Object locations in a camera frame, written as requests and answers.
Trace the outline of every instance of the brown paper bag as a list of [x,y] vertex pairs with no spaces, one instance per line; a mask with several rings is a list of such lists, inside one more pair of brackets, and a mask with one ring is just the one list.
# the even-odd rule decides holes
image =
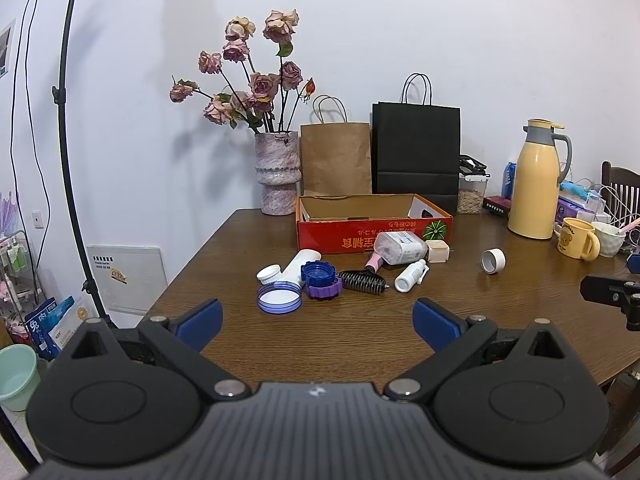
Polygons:
[[9,346],[12,344],[14,344],[14,342],[11,341],[11,337],[9,336],[9,333],[6,331],[6,328],[4,327],[4,322],[0,317],[0,349],[5,348],[6,346]]
[[[320,105],[339,104],[343,123],[325,123]],[[302,180],[307,196],[371,194],[371,140],[369,123],[350,123],[340,99],[320,95],[313,102],[321,124],[300,126]]]

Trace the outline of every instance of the blue gripper pad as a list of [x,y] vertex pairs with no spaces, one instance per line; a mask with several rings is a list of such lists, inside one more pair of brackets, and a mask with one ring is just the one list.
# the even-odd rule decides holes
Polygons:
[[175,336],[200,352],[222,328],[222,303],[207,300],[172,320]]
[[434,352],[466,332],[466,322],[427,298],[414,304],[414,330]]
[[632,254],[626,261],[626,268],[633,274],[640,274],[640,254]]

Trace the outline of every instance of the red cardboard box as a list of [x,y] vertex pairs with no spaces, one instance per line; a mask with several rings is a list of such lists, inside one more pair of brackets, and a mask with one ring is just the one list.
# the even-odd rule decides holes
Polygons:
[[300,196],[296,229],[299,249],[361,253],[387,231],[448,241],[451,215],[417,194]]

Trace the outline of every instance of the green bucket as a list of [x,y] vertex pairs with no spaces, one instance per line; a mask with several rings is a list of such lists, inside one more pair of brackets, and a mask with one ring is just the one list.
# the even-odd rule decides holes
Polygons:
[[16,344],[0,350],[0,404],[23,412],[39,383],[38,359],[30,346]]

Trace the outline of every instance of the flower vase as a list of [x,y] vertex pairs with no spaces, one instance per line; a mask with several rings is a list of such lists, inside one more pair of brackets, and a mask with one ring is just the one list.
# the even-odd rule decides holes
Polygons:
[[262,212],[288,215],[296,210],[300,173],[298,132],[255,135],[255,171],[262,184]]

